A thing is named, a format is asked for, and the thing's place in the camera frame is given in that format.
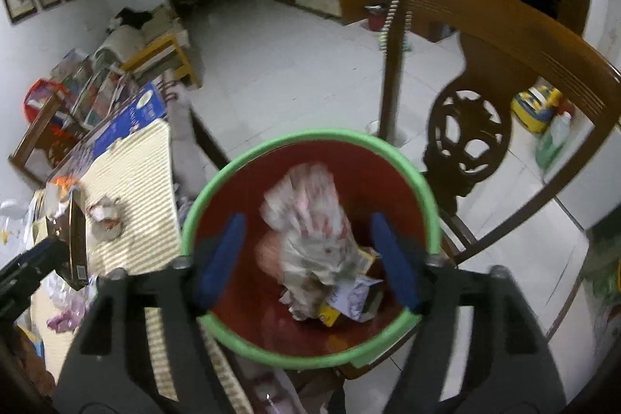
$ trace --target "yellow toy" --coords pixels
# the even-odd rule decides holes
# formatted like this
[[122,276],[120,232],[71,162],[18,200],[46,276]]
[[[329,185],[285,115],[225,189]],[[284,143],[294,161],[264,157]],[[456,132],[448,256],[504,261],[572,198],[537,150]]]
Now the yellow toy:
[[558,88],[547,85],[531,87],[513,98],[511,109],[526,129],[536,134],[543,132],[552,121],[562,98]]

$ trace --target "carved wooden chair back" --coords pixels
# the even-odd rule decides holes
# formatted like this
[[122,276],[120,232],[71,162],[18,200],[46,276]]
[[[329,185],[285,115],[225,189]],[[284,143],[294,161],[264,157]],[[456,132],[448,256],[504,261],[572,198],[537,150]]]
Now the carved wooden chair back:
[[[464,72],[436,97],[427,124],[426,178],[442,218],[465,250],[463,262],[520,226],[548,203],[586,165],[621,114],[620,74],[582,38],[556,20],[518,0],[402,0],[387,38],[380,133],[390,133],[401,74],[406,3],[419,14],[456,27],[466,59]],[[541,76],[561,90],[593,123],[591,133],[557,174],[524,206],[481,239],[457,217],[457,196],[491,176],[508,150],[513,97]],[[446,135],[447,118],[458,124],[455,141]],[[467,152],[478,139],[487,149]]]

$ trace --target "trash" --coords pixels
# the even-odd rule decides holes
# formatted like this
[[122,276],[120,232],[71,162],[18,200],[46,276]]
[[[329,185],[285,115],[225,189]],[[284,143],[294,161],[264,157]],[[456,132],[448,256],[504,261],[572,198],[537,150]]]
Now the trash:
[[[384,295],[381,287],[377,286],[376,289],[373,290],[369,290],[367,287],[367,289],[363,290],[362,293],[356,286],[360,283],[364,284],[363,280],[365,279],[371,279],[374,281],[374,283],[368,285],[369,287],[379,284],[380,280],[367,277],[367,274],[377,275],[379,273],[378,270],[381,270],[381,267],[377,262],[380,258],[380,254],[373,248],[360,248],[359,251],[361,253],[361,261],[358,264],[358,275],[356,276],[355,281],[345,281],[337,284],[330,296],[321,304],[321,307],[319,308],[319,319],[325,324],[325,326],[334,326],[337,321],[343,319],[339,319],[341,314],[354,321],[358,321],[359,323],[364,323],[365,321],[373,319],[380,308],[380,303]],[[342,307],[349,307],[346,305],[346,302],[347,298],[349,298],[349,292],[352,290],[359,293],[358,298],[362,301],[362,307],[360,310],[347,308],[345,311],[342,311]]]
[[295,320],[318,318],[340,283],[354,283],[367,260],[325,167],[303,164],[265,194],[261,214],[274,230],[257,245],[257,264],[285,286]]
[[91,205],[86,213],[91,217],[91,234],[97,242],[113,241],[123,231],[120,200],[112,200],[107,195]]
[[97,275],[90,276],[88,285],[80,291],[74,290],[56,272],[48,275],[42,284],[52,304],[60,311],[59,315],[47,321],[48,328],[56,333],[77,329],[97,296]]

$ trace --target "plastic bag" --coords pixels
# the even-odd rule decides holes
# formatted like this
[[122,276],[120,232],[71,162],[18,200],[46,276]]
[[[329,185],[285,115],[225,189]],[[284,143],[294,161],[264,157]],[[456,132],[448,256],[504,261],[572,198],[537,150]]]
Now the plastic bag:
[[331,174],[294,167],[265,195],[261,214],[278,236],[258,246],[259,266],[288,289],[281,301],[296,320],[316,318],[332,287],[355,279],[360,257]]
[[47,326],[57,333],[73,331],[79,327],[97,296],[97,275],[91,275],[88,285],[79,292],[71,288],[56,272],[48,275],[42,284],[54,307],[60,311],[60,315],[47,321]]
[[15,200],[0,203],[0,268],[26,250],[28,208]]

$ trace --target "crumpled plastic bag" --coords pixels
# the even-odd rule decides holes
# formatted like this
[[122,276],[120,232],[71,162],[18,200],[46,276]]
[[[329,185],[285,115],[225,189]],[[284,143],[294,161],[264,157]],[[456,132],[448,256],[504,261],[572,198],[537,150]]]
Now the crumpled plastic bag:
[[42,284],[52,304],[60,311],[59,315],[47,321],[48,328],[56,333],[77,329],[97,296],[96,283],[97,275],[93,274],[88,279],[88,285],[77,292],[55,271],[48,275]]
[[259,266],[287,288],[281,301],[294,319],[317,318],[333,287],[355,279],[360,258],[331,174],[319,164],[294,167],[265,194],[261,215],[278,236],[258,246]]

